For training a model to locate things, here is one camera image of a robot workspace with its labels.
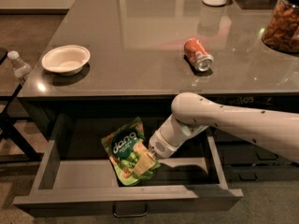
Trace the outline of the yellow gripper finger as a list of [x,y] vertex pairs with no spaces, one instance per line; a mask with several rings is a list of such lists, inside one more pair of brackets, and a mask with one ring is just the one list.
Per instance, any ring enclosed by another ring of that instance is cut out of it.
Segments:
[[151,152],[146,152],[141,155],[139,161],[133,169],[133,173],[137,176],[143,175],[147,172],[156,162],[155,156]]

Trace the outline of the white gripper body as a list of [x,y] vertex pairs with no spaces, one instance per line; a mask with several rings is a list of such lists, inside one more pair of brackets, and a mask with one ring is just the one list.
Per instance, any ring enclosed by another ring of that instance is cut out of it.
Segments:
[[178,149],[169,145],[161,136],[159,131],[156,131],[149,139],[149,149],[156,154],[159,159],[171,157]]

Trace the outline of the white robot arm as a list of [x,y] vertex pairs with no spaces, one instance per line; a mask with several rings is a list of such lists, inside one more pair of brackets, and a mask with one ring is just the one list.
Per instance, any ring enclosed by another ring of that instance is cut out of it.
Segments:
[[209,127],[299,163],[299,114],[214,103],[192,92],[178,94],[171,114],[149,139],[149,157],[171,157]]

